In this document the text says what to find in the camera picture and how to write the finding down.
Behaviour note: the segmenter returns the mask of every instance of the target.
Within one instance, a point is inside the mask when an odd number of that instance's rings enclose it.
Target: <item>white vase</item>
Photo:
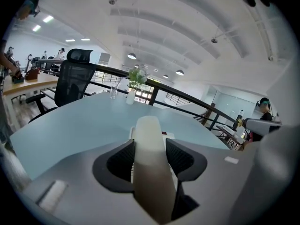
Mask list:
[[[134,101],[135,101],[135,90],[131,90],[127,95],[126,103],[132,105]]]

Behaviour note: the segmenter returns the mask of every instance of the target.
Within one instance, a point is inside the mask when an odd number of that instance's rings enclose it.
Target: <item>table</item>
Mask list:
[[[241,144],[238,142],[238,140],[236,140],[236,138],[234,136],[232,136],[230,133],[228,133],[225,129],[223,129],[221,126],[216,126],[218,129],[221,130],[221,135],[219,136],[219,138],[223,135],[226,134],[225,137],[225,141],[226,141],[226,145],[228,145],[229,149],[233,148],[233,145],[236,144],[237,146],[241,146]]]
[[[17,120],[11,99],[28,92],[40,91],[41,89],[53,86],[55,87],[57,80],[58,77],[40,73],[35,80],[24,80],[22,83],[14,84],[12,78],[10,76],[6,76],[4,80],[3,95],[11,121],[16,130],[20,129],[20,124]]]
[[[85,97],[43,115],[11,136],[12,145],[33,180],[63,158],[109,143],[126,141],[142,116],[157,116],[162,131],[190,143],[228,149],[198,121],[170,110],[134,102],[121,94]]]

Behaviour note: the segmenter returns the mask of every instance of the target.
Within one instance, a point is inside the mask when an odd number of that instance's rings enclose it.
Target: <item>white shirt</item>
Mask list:
[[[59,60],[64,60],[62,53],[57,52],[54,56],[53,59],[59,59]]]

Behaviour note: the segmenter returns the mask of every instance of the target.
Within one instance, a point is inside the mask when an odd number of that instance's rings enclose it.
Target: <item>black railing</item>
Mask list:
[[[171,93],[167,93],[166,96],[167,99],[169,99],[170,101],[174,102],[176,105],[184,105],[184,104],[189,104],[190,101],[182,99],[174,94]]]
[[[103,67],[103,66],[100,66],[100,65],[97,65],[96,71],[104,72],[106,74],[111,74],[111,75],[114,75],[114,76],[117,76],[117,77],[126,77],[126,76],[128,76],[128,72],[125,72],[125,71],[122,71],[122,70],[118,70],[118,69],[115,69],[115,68],[112,68],[112,67]],[[52,75],[59,75],[59,73],[52,72],[52,71],[50,72],[50,74],[52,74]],[[105,84],[102,84],[102,83],[93,82],[93,81],[90,81],[90,84],[94,84],[96,86],[104,87],[104,88],[107,88],[107,89],[111,88],[108,85],[105,85]],[[229,117],[227,114],[223,113],[222,111],[220,111],[220,110],[212,107],[211,105],[208,105],[205,102],[203,102],[203,101],[201,101],[201,100],[199,100],[199,99],[197,99],[195,97],[192,97],[191,95],[188,95],[188,94],[186,94],[186,93],[184,93],[182,91],[179,91],[177,89],[171,88],[171,87],[169,87],[167,85],[155,82],[155,81],[150,80],[150,79],[147,79],[147,81],[146,81],[145,84],[148,85],[148,86],[153,87],[151,98],[142,97],[142,96],[138,96],[138,95],[136,95],[136,97],[148,100],[149,101],[149,105],[153,105],[154,103],[156,103],[156,104],[160,104],[160,105],[163,105],[163,106],[166,106],[166,107],[170,107],[172,109],[175,109],[175,110],[178,110],[178,111],[181,111],[181,112],[184,112],[184,113],[191,114],[193,116],[197,116],[199,118],[207,119],[207,120],[209,120],[209,121],[212,122],[212,124],[210,125],[210,127],[208,127],[209,130],[215,130],[213,127],[214,127],[214,125],[216,123],[217,124],[226,125],[226,126],[228,126],[230,128],[233,128],[233,127],[231,127],[231,126],[229,126],[227,124],[218,122],[217,120],[218,120],[219,116],[224,117],[224,118],[228,119],[229,121],[233,122],[234,123],[233,126],[235,126],[235,124],[237,123],[236,120],[234,120],[233,118]],[[156,99],[156,96],[157,96],[159,90],[167,92],[168,94],[174,95],[175,97],[179,97],[179,98],[181,98],[181,99],[183,99],[185,101],[188,101],[189,103],[194,103],[196,105],[204,107],[204,108],[210,110],[211,112],[215,113],[216,116],[215,116],[214,119],[206,118],[206,117],[203,117],[203,116],[201,116],[199,114],[196,114],[194,112],[186,111],[184,109],[180,109],[179,107],[172,106],[172,105],[169,105],[169,104],[157,101],[155,99]],[[124,90],[120,90],[120,89],[118,89],[118,92],[121,92],[121,93],[124,93],[124,94],[128,94],[128,91],[124,91]]]

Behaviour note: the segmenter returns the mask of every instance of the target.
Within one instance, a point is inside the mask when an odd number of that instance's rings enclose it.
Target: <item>white sticker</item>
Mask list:
[[[238,164],[239,160],[236,159],[236,158],[233,158],[233,157],[225,157],[224,159],[226,162],[230,162],[230,163],[233,163],[233,164]]]

